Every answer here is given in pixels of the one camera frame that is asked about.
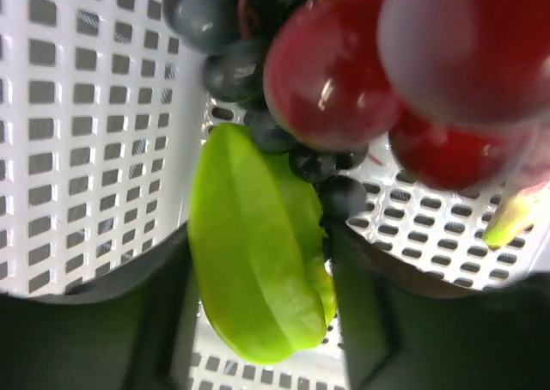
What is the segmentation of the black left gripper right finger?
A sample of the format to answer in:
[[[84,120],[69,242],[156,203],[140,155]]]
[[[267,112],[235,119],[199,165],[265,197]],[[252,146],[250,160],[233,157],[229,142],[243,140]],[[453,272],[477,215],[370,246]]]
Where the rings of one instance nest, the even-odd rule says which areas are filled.
[[[352,389],[546,389],[549,276],[475,291],[328,226]]]

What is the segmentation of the green toy pepper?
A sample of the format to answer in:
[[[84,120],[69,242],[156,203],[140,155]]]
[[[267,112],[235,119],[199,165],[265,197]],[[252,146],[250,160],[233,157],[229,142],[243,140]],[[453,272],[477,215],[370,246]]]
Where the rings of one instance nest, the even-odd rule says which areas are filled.
[[[337,312],[315,189],[287,155],[224,123],[203,145],[187,221],[200,299],[239,357],[273,365],[317,347]]]

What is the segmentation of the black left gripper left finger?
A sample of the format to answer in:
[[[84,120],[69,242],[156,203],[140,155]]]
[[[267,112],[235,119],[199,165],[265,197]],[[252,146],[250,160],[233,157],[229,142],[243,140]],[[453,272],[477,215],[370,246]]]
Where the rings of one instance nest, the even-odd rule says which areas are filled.
[[[186,227],[62,295],[1,295],[3,389],[184,389],[191,359]]]

